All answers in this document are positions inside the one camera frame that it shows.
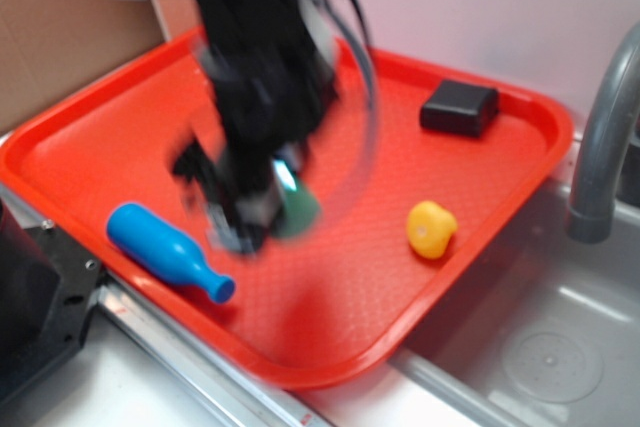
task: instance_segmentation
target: green object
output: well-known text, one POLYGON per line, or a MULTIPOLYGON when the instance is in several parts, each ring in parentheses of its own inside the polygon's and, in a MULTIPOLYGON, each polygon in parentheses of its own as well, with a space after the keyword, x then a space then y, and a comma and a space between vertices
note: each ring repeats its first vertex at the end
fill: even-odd
POLYGON ((321 208, 311 191, 292 173, 286 181, 279 173, 284 186, 282 213, 272 228, 276 239, 289 239, 307 231, 318 217, 321 208))

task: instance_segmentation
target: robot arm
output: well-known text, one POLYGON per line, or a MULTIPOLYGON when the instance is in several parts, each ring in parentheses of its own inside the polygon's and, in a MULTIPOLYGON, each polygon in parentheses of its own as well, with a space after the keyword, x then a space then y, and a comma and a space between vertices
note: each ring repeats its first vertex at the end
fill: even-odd
MULTIPOLYGON (((227 145, 214 161, 193 139, 172 173, 200 185, 226 248, 256 252, 282 207, 273 158, 291 146, 304 151, 306 138, 337 98, 335 46, 321 11, 351 45, 371 104, 373 67, 328 0, 196 1, 208 40, 201 63, 227 145)), ((368 43, 361 9, 351 1, 368 43)))

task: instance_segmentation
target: sink drain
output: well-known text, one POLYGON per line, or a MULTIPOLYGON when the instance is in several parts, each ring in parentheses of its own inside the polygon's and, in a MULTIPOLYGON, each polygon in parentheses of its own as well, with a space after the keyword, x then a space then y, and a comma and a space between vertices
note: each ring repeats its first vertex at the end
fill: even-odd
POLYGON ((586 342, 532 326, 504 344, 505 372, 518 390, 539 400, 567 403, 586 397, 602 378, 602 357, 586 342))

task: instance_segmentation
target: screw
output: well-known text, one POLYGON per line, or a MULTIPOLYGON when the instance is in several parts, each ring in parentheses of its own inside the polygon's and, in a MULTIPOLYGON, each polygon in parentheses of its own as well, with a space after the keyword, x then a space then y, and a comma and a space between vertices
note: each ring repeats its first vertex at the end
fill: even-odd
POLYGON ((43 220, 42 223, 40 224, 40 228, 42 230, 52 230, 52 229, 55 229, 55 227, 56 227, 56 223, 51 219, 43 220))

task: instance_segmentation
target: faucet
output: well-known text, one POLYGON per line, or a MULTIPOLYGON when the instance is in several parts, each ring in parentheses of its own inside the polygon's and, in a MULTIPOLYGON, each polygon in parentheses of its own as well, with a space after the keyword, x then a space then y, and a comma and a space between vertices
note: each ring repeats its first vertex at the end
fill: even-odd
POLYGON ((615 197, 640 206, 640 23, 623 39, 589 115, 576 163, 565 230, 580 242, 611 233, 615 197))

